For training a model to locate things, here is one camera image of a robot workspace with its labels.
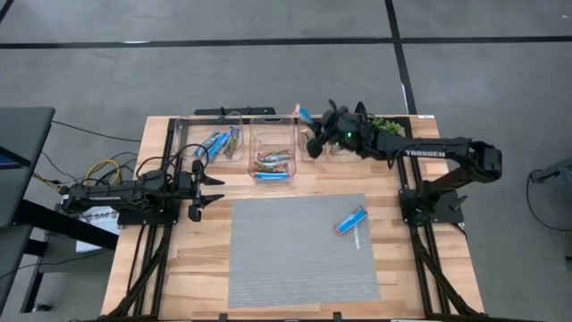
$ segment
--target wooden table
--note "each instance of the wooden table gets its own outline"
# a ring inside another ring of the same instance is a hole
[[[139,151],[138,164],[148,157],[161,156],[169,122],[167,116],[148,117]],[[439,136],[434,118],[410,116],[413,135]],[[164,281],[160,318],[218,318],[228,313],[232,319],[256,318],[332,318],[340,311],[344,318],[421,318],[424,316],[417,282],[413,250],[408,228],[401,221],[397,166],[373,159],[353,163],[306,162],[297,150],[297,173],[287,187],[255,185],[247,174],[248,126],[244,128],[244,157],[234,163],[213,163],[206,173],[226,182],[223,186],[204,187],[203,194],[224,193],[226,197],[208,206],[200,223],[187,218],[188,202],[183,202],[181,218],[174,226]],[[425,179],[435,179],[448,172],[443,160],[419,159]],[[143,172],[157,168],[160,160],[146,165]],[[409,183],[414,184],[410,163],[406,160]],[[232,202],[236,199],[295,197],[315,194],[365,193],[371,229],[374,261],[377,270],[380,301],[308,304],[287,307],[228,309],[229,253]],[[447,224],[433,225],[441,256],[443,273],[474,309],[483,305],[475,280],[467,241],[463,234]],[[114,265],[109,277],[102,314],[114,309],[125,295],[131,261],[139,233],[138,226],[122,230]],[[158,232],[156,245],[162,232]],[[145,247],[143,238],[141,249]],[[143,251],[135,276],[139,275]],[[433,310],[439,312],[431,274],[429,284]],[[146,292],[144,313],[150,310],[155,278]]]

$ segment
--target gray fabric pad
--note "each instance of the gray fabric pad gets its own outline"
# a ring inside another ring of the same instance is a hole
[[[358,206],[365,195],[234,201],[229,308],[379,300],[367,218],[333,228]]]

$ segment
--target clear plastic bin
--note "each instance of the clear plastic bin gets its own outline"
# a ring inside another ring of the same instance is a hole
[[[229,135],[229,138],[226,140],[223,147],[220,148],[218,153],[211,153],[209,155],[209,163],[239,161],[244,157],[244,128],[242,124],[242,115],[238,112],[233,112],[225,116],[213,116],[204,119],[180,117],[175,121],[172,155],[177,153],[180,148],[187,144],[203,144],[206,139],[218,132],[221,136],[224,134]],[[234,138],[230,136],[232,129],[235,129],[235,131],[238,130],[238,135]],[[230,144],[235,144],[235,148],[227,150]],[[197,149],[197,147],[190,147],[181,153],[183,156],[184,166],[190,166],[192,162],[198,158],[205,161],[206,153],[200,154],[197,152]]]
[[[288,184],[292,181],[296,173],[294,124],[294,119],[288,116],[256,116],[250,120],[248,174],[257,183]],[[288,154],[290,157],[283,160],[265,157],[277,151],[288,151],[280,156]],[[259,171],[268,168],[275,169],[276,173]]]
[[[307,153],[307,136],[309,135],[310,138],[314,136],[314,133],[310,128],[307,126],[307,123],[298,119],[298,147],[302,153],[300,154],[300,159],[302,161],[316,161],[316,162],[359,162],[361,157],[356,155],[355,153],[340,148],[333,144],[326,144],[324,145],[324,150],[320,157],[313,159]]]

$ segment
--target white label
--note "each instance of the white label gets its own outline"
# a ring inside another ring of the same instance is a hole
[[[354,240],[356,240],[356,250],[359,250],[361,247],[359,245],[359,232],[357,225],[354,226]]]

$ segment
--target blue wrapper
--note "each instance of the blue wrapper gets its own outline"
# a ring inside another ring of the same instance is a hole
[[[341,223],[335,225],[334,229],[336,230],[336,233],[341,235],[347,232],[351,227],[362,221],[366,215],[367,212],[360,206],[353,214],[350,214]]]
[[[220,135],[221,134],[219,131],[214,131],[200,145],[202,145],[205,148],[210,148],[213,146],[213,144],[215,144],[215,142],[218,140]],[[205,150],[203,148],[196,148],[195,152],[193,153],[193,156],[202,157],[204,154],[205,154]]]
[[[213,146],[208,149],[208,161],[209,162],[215,160],[216,156],[221,151],[221,149],[224,148],[226,143],[229,141],[230,137],[231,137],[231,135],[229,133],[221,134],[221,136],[213,144]]]
[[[268,174],[268,173],[255,173],[255,178],[262,181],[280,181],[290,177],[286,173]]]
[[[298,111],[298,113],[300,114],[300,119],[308,124],[311,124],[314,122],[314,120],[312,120],[312,115],[306,110],[306,108],[301,107]]]

